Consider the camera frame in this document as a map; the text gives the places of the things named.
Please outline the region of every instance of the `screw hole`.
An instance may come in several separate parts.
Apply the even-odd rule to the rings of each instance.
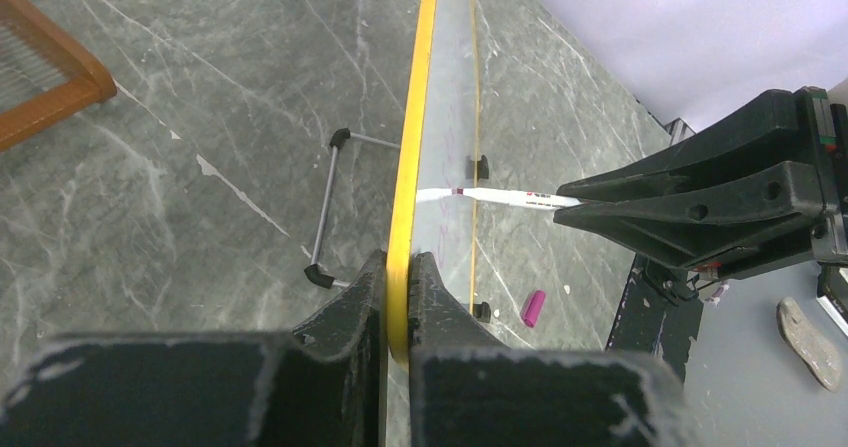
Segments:
[[[766,186],[766,200],[777,200],[783,188],[777,182],[771,182]]]
[[[704,204],[693,205],[692,207],[689,207],[689,218],[700,222],[706,218],[709,212],[710,210]]]
[[[825,235],[827,235],[827,228],[825,228],[825,226],[817,225],[813,227],[813,237],[821,240]]]

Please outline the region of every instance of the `black rubber foot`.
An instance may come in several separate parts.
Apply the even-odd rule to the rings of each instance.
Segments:
[[[474,304],[474,306],[471,307],[471,314],[475,319],[483,322],[484,324],[488,324],[492,321],[492,308],[489,306],[488,302]]]
[[[489,159],[485,155],[481,155],[480,160],[468,159],[466,177],[473,179],[475,173],[477,174],[477,180],[489,180]]]
[[[318,264],[312,264],[303,269],[303,273],[306,274],[306,278],[309,279],[310,282],[325,289],[333,288],[333,282],[336,280],[336,278],[332,275],[322,274],[321,268],[318,267]]]
[[[342,147],[344,147],[344,143],[349,138],[350,129],[339,129],[333,133],[333,137],[330,139],[330,147],[335,147],[339,150],[342,150]]]

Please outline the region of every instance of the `brown wooden furniture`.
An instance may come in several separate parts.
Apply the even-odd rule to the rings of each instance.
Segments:
[[[27,0],[0,0],[0,152],[117,93],[93,55]]]

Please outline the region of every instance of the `metal rod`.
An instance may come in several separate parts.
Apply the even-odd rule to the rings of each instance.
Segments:
[[[372,144],[384,145],[386,147],[392,147],[394,149],[400,150],[400,146],[397,144],[393,144],[391,142],[386,142],[385,140],[375,139],[374,137],[368,137],[367,135],[356,134],[351,132],[350,136],[354,139],[363,140],[365,142],[371,142]]]
[[[318,220],[318,232],[315,233],[315,245],[312,247],[312,263],[318,263],[318,255],[321,253],[321,241],[324,238],[324,224],[327,223],[327,211],[330,209],[330,195],[333,193],[333,177],[336,173],[336,158],[339,156],[339,148],[333,146],[333,154],[330,156],[330,173],[327,175],[327,188],[324,189],[324,203],[321,204],[321,218]]]

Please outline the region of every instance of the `beige shoe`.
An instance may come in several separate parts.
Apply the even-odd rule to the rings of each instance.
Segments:
[[[783,340],[807,364],[816,380],[827,390],[838,391],[842,381],[839,351],[813,327],[792,297],[777,304],[777,327]]]

